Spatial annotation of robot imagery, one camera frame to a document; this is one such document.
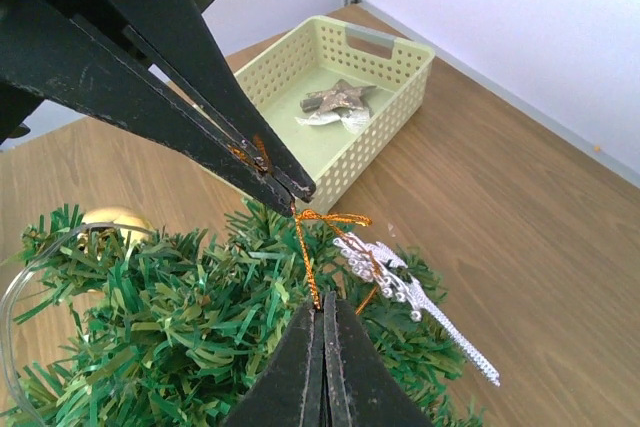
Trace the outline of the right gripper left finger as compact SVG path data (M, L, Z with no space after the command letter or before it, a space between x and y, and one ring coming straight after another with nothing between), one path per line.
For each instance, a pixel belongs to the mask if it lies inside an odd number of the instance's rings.
M298 308L266 369L223 421L225 426L325 424L324 312Z

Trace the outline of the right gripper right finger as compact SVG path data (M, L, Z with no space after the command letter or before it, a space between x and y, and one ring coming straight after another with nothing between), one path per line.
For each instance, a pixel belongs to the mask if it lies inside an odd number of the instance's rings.
M431 426L376 351L353 308L331 292L323 309L327 426Z

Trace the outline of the pale green perforated basket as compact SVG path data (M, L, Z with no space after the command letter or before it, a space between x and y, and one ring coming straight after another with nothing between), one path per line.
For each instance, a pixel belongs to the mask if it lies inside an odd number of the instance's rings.
M421 106L432 48L327 16L307 19L236 80L328 212Z

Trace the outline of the gold bauble ornament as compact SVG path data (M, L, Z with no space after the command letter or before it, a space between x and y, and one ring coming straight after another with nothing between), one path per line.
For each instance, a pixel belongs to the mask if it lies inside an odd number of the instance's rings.
M142 214L120 206L100 207L84 213L83 228L76 236L78 250L86 255L95 255L100 259L107 242L114 238L132 248L136 244L151 239L154 227Z

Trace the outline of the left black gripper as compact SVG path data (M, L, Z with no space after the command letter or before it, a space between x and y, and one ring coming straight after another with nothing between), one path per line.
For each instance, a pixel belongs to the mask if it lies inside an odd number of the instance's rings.
M2 82L179 152L283 216L295 199L312 199L314 181L245 95L201 16L215 0L106 1L208 119L44 0L1 1Z

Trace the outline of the small green christmas tree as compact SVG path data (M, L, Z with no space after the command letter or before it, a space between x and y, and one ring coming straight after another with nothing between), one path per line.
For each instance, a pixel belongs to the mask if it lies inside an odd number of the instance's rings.
M346 301L431 426L480 426L448 385L466 364L497 373L440 310L444 290L416 252L356 234L363 216L287 218L251 201L228 238L154 228L100 259L78 250L84 212L28 226L22 272L1 304L5 426L225 426L296 310Z

